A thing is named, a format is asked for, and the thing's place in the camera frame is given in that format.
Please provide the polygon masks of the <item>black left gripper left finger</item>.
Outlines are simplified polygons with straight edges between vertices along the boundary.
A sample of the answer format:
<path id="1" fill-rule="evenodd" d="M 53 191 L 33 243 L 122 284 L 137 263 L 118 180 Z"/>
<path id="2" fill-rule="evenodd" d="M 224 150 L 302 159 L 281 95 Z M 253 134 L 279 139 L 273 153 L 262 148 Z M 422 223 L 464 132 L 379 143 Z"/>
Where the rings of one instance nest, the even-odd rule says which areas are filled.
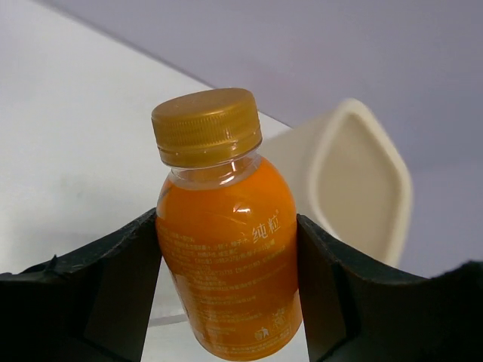
<path id="1" fill-rule="evenodd" d="M 162 254 L 150 210 L 19 274 L 1 275 L 3 361 L 139 361 Z"/>

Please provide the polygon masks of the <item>orange juice bottle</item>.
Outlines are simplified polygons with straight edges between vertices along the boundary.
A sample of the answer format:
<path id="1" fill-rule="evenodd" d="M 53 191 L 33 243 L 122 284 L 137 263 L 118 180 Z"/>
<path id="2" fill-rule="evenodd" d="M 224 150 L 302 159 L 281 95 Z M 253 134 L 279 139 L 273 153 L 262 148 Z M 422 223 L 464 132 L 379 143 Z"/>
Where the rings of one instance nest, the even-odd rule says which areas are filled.
<path id="1" fill-rule="evenodd" d="M 276 353 L 302 322 L 297 212 L 258 151 L 254 95 L 229 87 L 177 97 L 153 109 L 152 126 L 170 169 L 155 228 L 197 341 L 230 361 Z"/>

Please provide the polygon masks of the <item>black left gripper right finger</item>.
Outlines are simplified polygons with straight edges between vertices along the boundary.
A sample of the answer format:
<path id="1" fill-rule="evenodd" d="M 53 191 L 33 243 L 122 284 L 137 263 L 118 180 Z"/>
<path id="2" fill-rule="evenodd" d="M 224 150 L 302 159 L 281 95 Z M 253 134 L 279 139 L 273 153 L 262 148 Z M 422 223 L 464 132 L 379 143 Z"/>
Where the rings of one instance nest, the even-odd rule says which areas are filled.
<path id="1" fill-rule="evenodd" d="M 480 361 L 482 263 L 434 278 L 388 266 L 297 217 L 311 361 Z"/>

